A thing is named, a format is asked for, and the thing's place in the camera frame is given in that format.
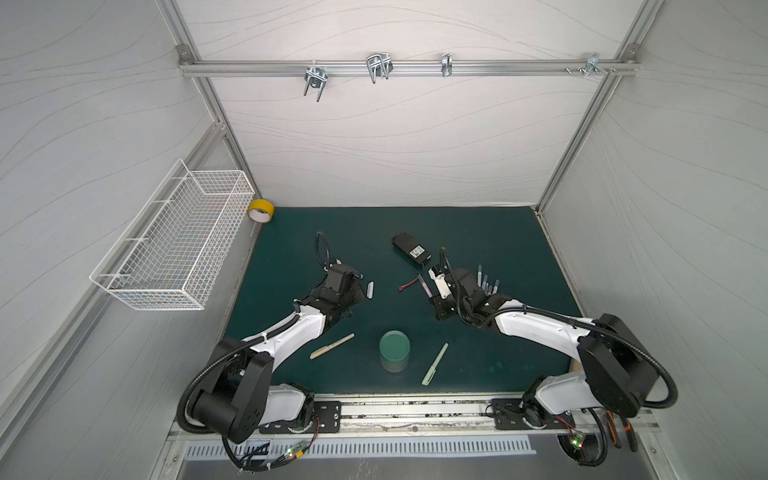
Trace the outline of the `pink pen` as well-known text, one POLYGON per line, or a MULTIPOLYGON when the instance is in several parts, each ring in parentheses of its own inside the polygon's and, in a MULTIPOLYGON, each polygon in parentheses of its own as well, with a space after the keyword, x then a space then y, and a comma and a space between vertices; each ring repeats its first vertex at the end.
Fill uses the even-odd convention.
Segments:
POLYGON ((417 280, 419 281, 419 284, 421 285, 422 289, 425 291, 427 298, 431 301, 434 298, 434 294, 429 288, 426 280, 423 278, 421 274, 417 274, 417 280))

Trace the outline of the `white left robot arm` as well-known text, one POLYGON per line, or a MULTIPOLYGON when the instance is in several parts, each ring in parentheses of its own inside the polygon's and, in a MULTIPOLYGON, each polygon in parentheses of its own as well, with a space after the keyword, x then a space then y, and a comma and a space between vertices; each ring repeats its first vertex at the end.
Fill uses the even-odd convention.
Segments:
POLYGON ((268 443, 236 454, 259 428, 281 425, 290 431, 318 435, 324 428, 314 395, 295 384, 275 385, 275 370, 308 342, 337 324, 351 307, 366 300, 363 276, 330 254, 328 240, 317 233, 314 240, 321 281, 293 310, 266 330, 242 340, 220 340, 206 366, 186 386, 176 408, 176 422, 185 432, 217 434, 225 454, 239 472, 251 474, 286 466, 313 445, 303 440, 276 458, 267 457, 268 443))

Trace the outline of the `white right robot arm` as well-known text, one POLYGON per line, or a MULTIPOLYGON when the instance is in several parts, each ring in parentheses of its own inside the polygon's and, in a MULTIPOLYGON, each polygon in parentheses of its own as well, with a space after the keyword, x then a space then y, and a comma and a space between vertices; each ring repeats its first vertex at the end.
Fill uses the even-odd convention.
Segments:
POLYGON ((579 318, 493 293, 468 270, 453 268, 445 252, 428 271, 436 315, 542 345, 577 361, 576 372, 538 378, 513 412, 533 429, 575 410, 598 409, 633 418, 643 408, 668 409, 679 399, 670 372, 623 320, 612 314, 579 318))

